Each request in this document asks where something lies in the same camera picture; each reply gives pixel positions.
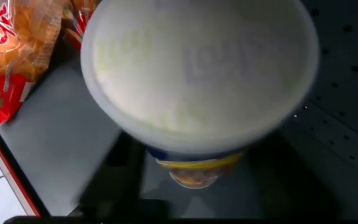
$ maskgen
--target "cup noodle container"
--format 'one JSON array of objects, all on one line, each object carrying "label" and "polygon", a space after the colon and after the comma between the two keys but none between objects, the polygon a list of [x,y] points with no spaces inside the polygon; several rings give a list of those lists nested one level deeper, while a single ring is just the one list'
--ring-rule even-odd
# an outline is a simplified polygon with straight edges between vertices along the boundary
[{"label": "cup noodle container", "polygon": [[88,24],[81,66],[104,112],[199,189],[301,102],[318,52],[298,0],[110,0]]}]

